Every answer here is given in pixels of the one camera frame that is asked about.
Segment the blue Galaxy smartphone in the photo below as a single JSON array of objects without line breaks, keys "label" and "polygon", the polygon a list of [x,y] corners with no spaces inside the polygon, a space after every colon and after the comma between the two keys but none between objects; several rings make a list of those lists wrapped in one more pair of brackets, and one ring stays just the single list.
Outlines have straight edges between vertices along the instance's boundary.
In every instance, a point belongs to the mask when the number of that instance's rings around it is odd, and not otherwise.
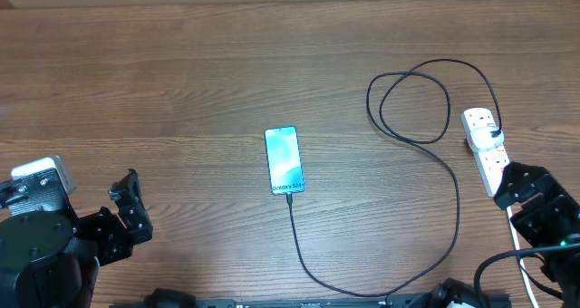
[{"label": "blue Galaxy smartphone", "polygon": [[265,130],[266,157],[273,195],[305,190],[305,175],[295,126]]}]

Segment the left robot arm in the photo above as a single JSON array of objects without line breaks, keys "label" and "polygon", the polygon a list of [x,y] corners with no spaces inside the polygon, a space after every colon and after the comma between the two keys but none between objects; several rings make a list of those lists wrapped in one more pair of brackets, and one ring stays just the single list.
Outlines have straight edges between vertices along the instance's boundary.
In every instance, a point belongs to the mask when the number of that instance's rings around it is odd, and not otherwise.
[{"label": "left robot arm", "polygon": [[1,185],[1,304],[4,307],[65,307],[87,284],[83,268],[131,257],[152,238],[139,175],[131,169],[109,190],[119,209],[101,207],[78,217],[56,168],[13,178]]}]

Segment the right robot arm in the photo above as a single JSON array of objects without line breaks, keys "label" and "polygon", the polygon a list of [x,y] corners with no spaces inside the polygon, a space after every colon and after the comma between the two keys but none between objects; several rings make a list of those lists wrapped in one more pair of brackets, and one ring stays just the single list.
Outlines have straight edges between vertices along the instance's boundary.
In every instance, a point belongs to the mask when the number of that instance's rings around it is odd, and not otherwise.
[{"label": "right robot arm", "polygon": [[579,204],[543,167],[511,162],[504,167],[494,202],[501,209],[519,203],[510,218],[517,233],[542,254],[543,274],[562,289],[566,307],[579,305]]}]

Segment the white charger plug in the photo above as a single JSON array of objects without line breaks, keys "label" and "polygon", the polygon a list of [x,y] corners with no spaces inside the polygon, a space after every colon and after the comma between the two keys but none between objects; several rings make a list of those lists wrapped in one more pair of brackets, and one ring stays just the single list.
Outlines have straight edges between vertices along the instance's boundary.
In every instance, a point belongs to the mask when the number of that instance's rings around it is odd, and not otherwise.
[{"label": "white charger plug", "polygon": [[497,126],[478,127],[467,133],[467,141],[473,152],[495,149],[504,143],[503,131]]}]

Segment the white power strip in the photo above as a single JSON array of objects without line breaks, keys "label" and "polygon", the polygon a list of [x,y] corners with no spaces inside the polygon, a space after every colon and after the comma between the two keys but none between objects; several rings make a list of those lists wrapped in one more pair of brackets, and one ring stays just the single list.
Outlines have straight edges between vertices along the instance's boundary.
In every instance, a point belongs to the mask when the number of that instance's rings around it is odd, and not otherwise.
[{"label": "white power strip", "polygon": [[[492,112],[485,108],[472,108],[461,115],[463,128],[467,133],[478,127],[497,126]],[[484,188],[489,197],[494,197],[500,185],[504,167],[509,163],[504,143],[488,151],[473,152]]]}]

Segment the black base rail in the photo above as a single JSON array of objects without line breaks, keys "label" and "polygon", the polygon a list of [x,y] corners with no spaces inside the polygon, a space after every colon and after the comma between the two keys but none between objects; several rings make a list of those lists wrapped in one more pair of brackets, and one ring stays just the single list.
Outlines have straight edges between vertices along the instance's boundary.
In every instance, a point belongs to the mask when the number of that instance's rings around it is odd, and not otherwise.
[{"label": "black base rail", "polygon": [[142,301],[114,304],[111,308],[477,308],[475,289],[448,278],[423,294],[392,294],[384,299],[304,299],[236,302],[200,300],[191,294],[158,288]]}]

